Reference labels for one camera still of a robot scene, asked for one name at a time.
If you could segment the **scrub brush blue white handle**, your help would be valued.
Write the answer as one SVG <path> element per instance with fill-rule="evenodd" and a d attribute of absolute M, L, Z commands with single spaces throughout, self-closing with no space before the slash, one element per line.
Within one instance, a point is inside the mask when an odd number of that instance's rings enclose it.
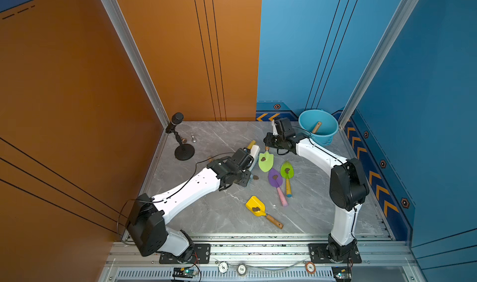
<path fill-rule="evenodd" d="M 260 153 L 260 147 L 257 144 L 252 145 L 252 147 L 250 149 L 250 155 L 252 156 L 253 161 L 252 161 L 251 166 L 248 168 L 249 171 L 252 171 L 254 166 L 256 165 L 256 163 L 258 161 L 259 153 Z"/>

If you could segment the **green pointed shovel wooden handle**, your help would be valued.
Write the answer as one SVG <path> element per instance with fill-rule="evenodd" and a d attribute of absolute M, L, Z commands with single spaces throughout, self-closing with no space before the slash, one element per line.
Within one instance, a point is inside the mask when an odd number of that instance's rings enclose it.
<path fill-rule="evenodd" d="M 270 148 L 265 147 L 265 151 L 260 153 L 258 158 L 258 166 L 264 172 L 267 173 L 273 168 L 274 155 L 270 153 Z"/>

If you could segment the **light green trowel wooden handle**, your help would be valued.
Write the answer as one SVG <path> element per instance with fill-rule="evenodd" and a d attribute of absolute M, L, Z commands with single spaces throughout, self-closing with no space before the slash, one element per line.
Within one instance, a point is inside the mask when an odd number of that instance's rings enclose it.
<path fill-rule="evenodd" d="M 318 122 L 318 123 L 314 126 L 314 128 L 313 128 L 313 130 L 312 130 L 312 133 L 313 133 L 313 134 L 317 134 L 317 132 L 318 132 L 318 130 L 320 129 L 321 125 L 322 125 L 322 123 L 321 123 L 321 122 Z"/>

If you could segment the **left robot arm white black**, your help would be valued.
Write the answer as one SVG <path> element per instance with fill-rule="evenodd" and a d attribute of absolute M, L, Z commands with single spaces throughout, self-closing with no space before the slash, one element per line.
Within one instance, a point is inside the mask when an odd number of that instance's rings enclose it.
<path fill-rule="evenodd" d="M 208 160 L 204 169 L 177 187 L 155 196 L 142 194 L 134 200 L 126 230 L 143 257 L 168 253 L 181 262 L 195 257 L 196 245 L 183 230 L 167 224 L 182 210 L 215 191 L 234 184 L 246 187 L 260 147 L 238 149 L 232 156 Z"/>

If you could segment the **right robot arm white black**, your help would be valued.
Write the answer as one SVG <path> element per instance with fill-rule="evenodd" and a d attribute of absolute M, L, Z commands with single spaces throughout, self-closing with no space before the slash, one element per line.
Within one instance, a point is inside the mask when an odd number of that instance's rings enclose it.
<path fill-rule="evenodd" d="M 303 157 L 329 175 L 329 196 L 335 213 L 325 257 L 336 263 L 348 261 L 357 245 L 358 214 L 370 193 L 361 161 L 339 156 L 315 143 L 309 134 L 295 132 L 287 118 L 273 121 L 272 128 L 264 138 L 267 147 Z"/>

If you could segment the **turquoise plastic bucket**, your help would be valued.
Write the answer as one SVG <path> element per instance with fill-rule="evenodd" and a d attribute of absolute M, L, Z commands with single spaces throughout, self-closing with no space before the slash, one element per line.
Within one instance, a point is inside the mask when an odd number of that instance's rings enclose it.
<path fill-rule="evenodd" d="M 302 112 L 298 121 L 304 130 L 311 133 L 311 139 L 321 146 L 330 145 L 339 130 L 337 119 L 321 109 Z"/>

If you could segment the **black microphone on stand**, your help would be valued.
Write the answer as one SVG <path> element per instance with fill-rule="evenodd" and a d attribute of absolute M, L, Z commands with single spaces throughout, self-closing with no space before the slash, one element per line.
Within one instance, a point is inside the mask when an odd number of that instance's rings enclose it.
<path fill-rule="evenodd" d="M 182 123 L 183 119 L 184 115 L 182 113 L 175 113 L 165 129 L 167 134 L 173 134 L 175 136 L 175 139 L 179 144 L 175 149 L 175 158 L 179 161 L 189 160 L 195 154 L 195 148 L 191 144 L 184 143 L 183 138 L 176 131 L 176 127 Z"/>

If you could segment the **white round sticker left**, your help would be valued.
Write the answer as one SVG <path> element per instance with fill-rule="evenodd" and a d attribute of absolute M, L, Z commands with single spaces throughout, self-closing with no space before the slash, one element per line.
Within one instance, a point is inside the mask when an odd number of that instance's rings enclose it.
<path fill-rule="evenodd" d="M 218 264 L 218 271 L 221 273 L 221 274 L 225 274 L 227 273 L 229 270 L 229 265 L 227 262 L 221 262 L 220 264 Z"/>

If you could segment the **white round sticker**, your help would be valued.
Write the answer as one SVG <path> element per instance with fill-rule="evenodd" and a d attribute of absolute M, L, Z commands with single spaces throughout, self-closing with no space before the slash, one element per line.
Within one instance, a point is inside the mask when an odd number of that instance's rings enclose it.
<path fill-rule="evenodd" d="M 244 263 L 240 263 L 237 266 L 237 273 L 240 277 L 244 277 L 247 274 L 247 266 Z"/>
<path fill-rule="evenodd" d="M 229 270 L 229 265 L 227 262 L 221 262 L 220 264 L 218 264 L 218 271 L 221 273 L 221 274 L 225 274 L 227 273 Z"/>

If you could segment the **white round sticker middle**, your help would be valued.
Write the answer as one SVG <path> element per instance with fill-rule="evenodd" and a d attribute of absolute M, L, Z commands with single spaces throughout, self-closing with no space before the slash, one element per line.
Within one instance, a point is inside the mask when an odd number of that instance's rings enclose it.
<path fill-rule="evenodd" d="M 247 266 L 244 263 L 240 263 L 237 266 L 237 273 L 240 277 L 244 277 L 247 274 Z"/>

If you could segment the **green circuit board left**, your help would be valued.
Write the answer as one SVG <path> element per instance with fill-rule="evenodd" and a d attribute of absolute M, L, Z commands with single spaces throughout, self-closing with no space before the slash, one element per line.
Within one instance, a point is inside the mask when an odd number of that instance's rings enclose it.
<path fill-rule="evenodd" d="M 174 268 L 172 272 L 172 279 L 177 281 L 191 281 L 198 276 L 198 271 L 195 268 Z"/>

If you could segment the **green circuit board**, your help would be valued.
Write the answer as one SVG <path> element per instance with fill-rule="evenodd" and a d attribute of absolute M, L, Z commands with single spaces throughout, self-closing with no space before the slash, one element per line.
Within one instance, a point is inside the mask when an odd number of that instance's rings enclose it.
<path fill-rule="evenodd" d="M 177 281 L 191 281 L 198 276 L 198 271 L 195 268 L 174 268 L 172 272 L 172 279 Z"/>
<path fill-rule="evenodd" d="M 332 274 L 336 282 L 351 282 L 352 272 L 344 267 L 332 267 Z"/>

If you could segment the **red rimmed round sticker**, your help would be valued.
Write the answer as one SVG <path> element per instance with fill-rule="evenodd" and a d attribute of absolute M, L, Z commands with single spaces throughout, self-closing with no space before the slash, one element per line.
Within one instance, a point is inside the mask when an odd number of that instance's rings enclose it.
<path fill-rule="evenodd" d="M 305 264 L 305 269 L 308 274 L 313 275 L 316 272 L 316 266 L 313 262 L 307 262 Z"/>

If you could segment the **green circuit board right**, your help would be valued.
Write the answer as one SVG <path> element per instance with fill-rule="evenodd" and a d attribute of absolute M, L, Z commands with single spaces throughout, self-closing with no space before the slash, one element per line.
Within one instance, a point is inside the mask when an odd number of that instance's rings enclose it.
<path fill-rule="evenodd" d="M 352 272 L 344 267 L 332 267 L 332 274 L 336 282 L 351 282 Z"/>

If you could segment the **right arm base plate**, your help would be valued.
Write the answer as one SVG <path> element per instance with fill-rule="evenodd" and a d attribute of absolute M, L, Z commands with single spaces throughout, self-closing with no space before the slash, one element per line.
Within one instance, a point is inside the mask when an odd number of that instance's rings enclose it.
<path fill-rule="evenodd" d="M 362 263 L 357 244 L 352 242 L 346 246 L 335 243 L 310 243 L 309 256 L 313 263 Z"/>

